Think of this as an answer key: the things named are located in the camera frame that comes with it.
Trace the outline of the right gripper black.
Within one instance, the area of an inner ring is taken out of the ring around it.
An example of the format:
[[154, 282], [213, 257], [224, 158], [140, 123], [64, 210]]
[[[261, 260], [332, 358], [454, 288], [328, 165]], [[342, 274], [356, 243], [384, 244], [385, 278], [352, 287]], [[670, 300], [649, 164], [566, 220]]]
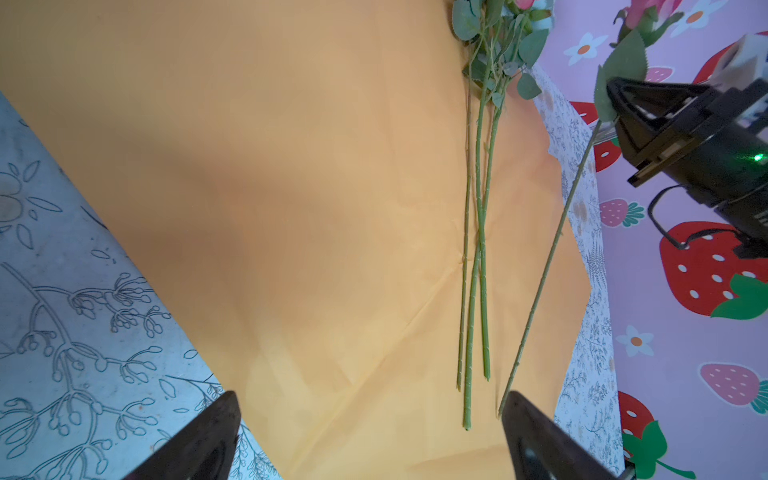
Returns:
[[701, 83], [616, 77], [607, 94], [629, 184], [667, 175], [734, 228], [737, 257], [766, 257], [766, 36], [742, 37]]

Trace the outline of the pink fake rose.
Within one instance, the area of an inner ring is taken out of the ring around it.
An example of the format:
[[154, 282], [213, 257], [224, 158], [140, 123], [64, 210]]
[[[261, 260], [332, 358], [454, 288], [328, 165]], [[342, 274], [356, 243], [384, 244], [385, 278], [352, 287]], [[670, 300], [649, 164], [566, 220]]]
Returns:
[[488, 320], [487, 234], [495, 142], [509, 86], [518, 81], [522, 96], [534, 98], [541, 90], [531, 75], [548, 39], [548, 30], [534, 23], [548, 19], [552, 9], [543, 1], [470, 1], [481, 21], [475, 38], [472, 86], [478, 89], [474, 138], [476, 262], [473, 285], [479, 289], [481, 358], [483, 377], [491, 378]]
[[598, 67], [596, 77], [594, 105], [598, 114], [596, 126], [592, 130], [586, 144], [581, 161], [578, 165], [576, 176], [571, 184], [568, 196], [564, 202], [560, 220], [553, 237], [551, 247], [540, 277], [537, 290], [526, 320], [515, 360], [509, 374], [504, 395], [498, 407], [498, 416], [501, 416], [508, 400], [511, 398], [512, 385], [518, 373], [525, 347], [534, 323], [539, 302], [548, 279], [552, 262], [560, 241], [562, 230], [565, 226], [568, 211], [573, 202], [573, 197], [586, 167], [587, 160], [593, 147], [600, 143], [602, 138], [609, 133], [617, 133], [618, 121], [617, 108], [608, 99], [607, 84], [611, 79], [624, 78], [631, 80], [644, 80], [648, 73], [648, 60], [646, 50], [655, 44], [666, 31], [682, 19], [683, 13], [679, 11], [678, 1], [633, 1], [630, 5], [620, 10], [616, 18], [622, 22], [619, 37], [613, 44], [613, 51], [605, 62]]

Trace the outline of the orange wrapping paper sheet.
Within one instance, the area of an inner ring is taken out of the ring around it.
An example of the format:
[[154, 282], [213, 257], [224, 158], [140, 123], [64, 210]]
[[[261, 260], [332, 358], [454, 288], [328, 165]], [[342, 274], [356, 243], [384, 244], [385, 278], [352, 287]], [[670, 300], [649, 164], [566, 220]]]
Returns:
[[496, 409], [561, 169], [509, 96], [465, 430], [464, 62], [445, 1], [1, 5], [2, 93], [287, 479], [513, 477]]

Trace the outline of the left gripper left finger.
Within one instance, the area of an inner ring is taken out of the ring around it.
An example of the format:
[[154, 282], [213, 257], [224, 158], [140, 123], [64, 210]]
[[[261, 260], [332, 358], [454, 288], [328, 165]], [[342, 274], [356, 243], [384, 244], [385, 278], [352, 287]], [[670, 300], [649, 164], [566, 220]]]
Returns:
[[124, 479], [227, 479], [240, 422], [237, 395], [225, 391]]

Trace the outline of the blue fake rose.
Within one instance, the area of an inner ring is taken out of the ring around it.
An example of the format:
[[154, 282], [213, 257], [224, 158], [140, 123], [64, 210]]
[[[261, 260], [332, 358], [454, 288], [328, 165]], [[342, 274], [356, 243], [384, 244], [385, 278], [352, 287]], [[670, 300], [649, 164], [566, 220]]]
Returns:
[[469, 229], [471, 213], [471, 193], [472, 193], [472, 159], [470, 153], [470, 124], [472, 120], [472, 63], [476, 55], [475, 38], [480, 34], [481, 21], [473, 11], [470, 1], [453, 1], [451, 5], [451, 27], [454, 36], [461, 40], [469, 51], [469, 58], [466, 63], [468, 71], [468, 84], [466, 86], [465, 98], [465, 164], [466, 164], [466, 183], [464, 198], [464, 217], [463, 217], [463, 248], [461, 257], [461, 303], [460, 303], [460, 323], [458, 337], [458, 357], [456, 370], [456, 388], [462, 390], [462, 375], [464, 372], [464, 348], [465, 334], [468, 316], [468, 260], [469, 260]]

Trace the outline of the white fake rose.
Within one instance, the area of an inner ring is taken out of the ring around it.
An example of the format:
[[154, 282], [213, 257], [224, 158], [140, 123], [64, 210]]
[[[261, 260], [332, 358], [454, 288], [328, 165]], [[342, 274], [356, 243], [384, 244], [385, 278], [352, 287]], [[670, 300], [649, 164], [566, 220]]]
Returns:
[[466, 431], [472, 428], [476, 355], [481, 357], [484, 379], [491, 378], [486, 221], [501, 116], [510, 86], [516, 86], [526, 100], [541, 92], [532, 69], [550, 27], [536, 23], [551, 15], [551, 6], [543, 1], [455, 1], [451, 5], [452, 33], [468, 54], [462, 70], [467, 81], [467, 178], [456, 377], [463, 394]]

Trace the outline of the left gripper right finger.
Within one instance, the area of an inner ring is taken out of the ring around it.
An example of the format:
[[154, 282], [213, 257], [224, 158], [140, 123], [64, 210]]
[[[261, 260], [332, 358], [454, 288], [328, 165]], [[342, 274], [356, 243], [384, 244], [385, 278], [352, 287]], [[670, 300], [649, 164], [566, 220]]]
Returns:
[[516, 479], [616, 479], [520, 392], [507, 393], [501, 423]]

